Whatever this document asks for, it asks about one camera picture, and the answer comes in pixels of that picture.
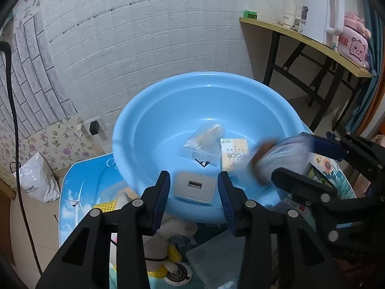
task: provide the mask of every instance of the transparent plastic box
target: transparent plastic box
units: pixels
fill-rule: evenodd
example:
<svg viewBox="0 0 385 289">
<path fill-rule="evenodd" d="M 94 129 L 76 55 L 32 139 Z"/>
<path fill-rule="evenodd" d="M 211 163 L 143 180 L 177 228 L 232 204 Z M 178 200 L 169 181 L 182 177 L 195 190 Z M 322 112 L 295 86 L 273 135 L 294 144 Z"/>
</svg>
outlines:
<svg viewBox="0 0 385 289">
<path fill-rule="evenodd" d="M 177 155 L 198 161 L 210 162 L 216 166 L 221 162 L 222 150 L 219 139 L 225 136 L 224 127 L 215 122 L 208 122 L 198 128 L 178 149 Z"/>
</svg>

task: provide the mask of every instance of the white plastic bag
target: white plastic bag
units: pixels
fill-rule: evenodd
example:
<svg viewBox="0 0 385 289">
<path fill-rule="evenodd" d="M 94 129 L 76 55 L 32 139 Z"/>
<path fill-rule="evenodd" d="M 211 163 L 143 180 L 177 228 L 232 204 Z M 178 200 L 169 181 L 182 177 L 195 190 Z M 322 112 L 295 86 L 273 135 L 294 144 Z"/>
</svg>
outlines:
<svg viewBox="0 0 385 289">
<path fill-rule="evenodd" d="M 55 201 L 60 197 L 59 187 L 52 171 L 40 153 L 32 156 L 19 168 L 20 187 L 41 202 Z"/>
</svg>

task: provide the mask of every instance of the pink container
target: pink container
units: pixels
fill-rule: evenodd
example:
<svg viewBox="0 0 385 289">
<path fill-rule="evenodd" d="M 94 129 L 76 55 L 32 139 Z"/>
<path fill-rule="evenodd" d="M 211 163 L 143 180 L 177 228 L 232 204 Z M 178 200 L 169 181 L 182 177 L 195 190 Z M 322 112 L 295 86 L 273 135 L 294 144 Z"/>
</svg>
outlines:
<svg viewBox="0 0 385 289">
<path fill-rule="evenodd" d="M 338 53 L 358 67 L 363 67 L 368 55 L 366 39 L 370 37 L 371 33 L 365 28 L 363 20 L 353 13 L 347 13 L 343 32 L 338 37 Z"/>
</svg>

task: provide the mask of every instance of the white electric kettle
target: white electric kettle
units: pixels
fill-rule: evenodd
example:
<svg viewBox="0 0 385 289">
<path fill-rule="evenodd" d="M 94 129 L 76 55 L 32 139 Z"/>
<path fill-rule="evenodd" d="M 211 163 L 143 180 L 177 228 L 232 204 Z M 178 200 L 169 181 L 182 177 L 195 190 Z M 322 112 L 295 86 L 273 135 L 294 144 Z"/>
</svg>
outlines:
<svg viewBox="0 0 385 289">
<path fill-rule="evenodd" d="M 299 32 L 332 47 L 333 36 L 343 31 L 345 0 L 305 0 Z"/>
</svg>

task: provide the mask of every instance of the blue plastic basin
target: blue plastic basin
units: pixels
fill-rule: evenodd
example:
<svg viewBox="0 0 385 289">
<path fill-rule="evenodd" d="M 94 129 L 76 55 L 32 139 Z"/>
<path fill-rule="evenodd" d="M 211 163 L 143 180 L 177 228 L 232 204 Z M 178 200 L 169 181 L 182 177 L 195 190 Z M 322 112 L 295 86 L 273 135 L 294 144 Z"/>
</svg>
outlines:
<svg viewBox="0 0 385 289">
<path fill-rule="evenodd" d="M 228 73 L 197 72 L 164 79 L 140 92 L 123 109 L 112 135 L 119 172 L 139 195 L 154 185 L 161 170 L 171 174 L 166 212 L 201 223 L 225 221 L 218 190 L 210 205 L 186 202 L 173 195 L 179 171 L 217 178 L 220 165 L 202 167 L 176 155 L 178 147 L 208 120 L 221 123 L 226 138 L 246 138 L 249 149 L 261 139 L 279 140 L 304 131 L 290 104 L 258 81 Z M 282 195 L 274 186 L 234 183 L 248 198 L 275 205 Z"/>
</svg>

